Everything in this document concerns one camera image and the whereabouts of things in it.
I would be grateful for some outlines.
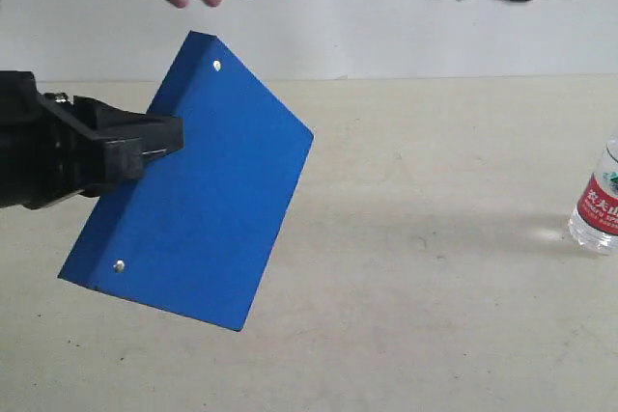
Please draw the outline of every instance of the blue binder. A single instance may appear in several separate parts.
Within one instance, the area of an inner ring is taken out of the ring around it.
[[[59,277],[240,330],[313,141],[216,37],[191,32],[149,112],[184,149],[101,197]]]

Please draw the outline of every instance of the red bottle label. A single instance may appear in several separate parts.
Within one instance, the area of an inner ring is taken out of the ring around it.
[[[618,235],[618,198],[609,195],[593,174],[577,203],[581,218],[595,229]]]

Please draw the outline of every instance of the water bottle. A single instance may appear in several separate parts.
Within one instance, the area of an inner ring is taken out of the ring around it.
[[[618,253],[618,133],[597,163],[569,220],[573,238],[596,253]]]

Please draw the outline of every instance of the white wall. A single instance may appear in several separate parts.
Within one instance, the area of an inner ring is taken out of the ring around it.
[[[609,73],[616,24],[615,0],[2,0],[0,69],[159,80],[196,29],[268,79]]]

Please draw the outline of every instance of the beige table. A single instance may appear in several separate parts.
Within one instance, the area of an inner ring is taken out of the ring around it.
[[[316,142],[246,329],[57,280],[89,200],[2,210],[0,411],[618,409],[618,260],[565,229],[615,77],[271,88]]]

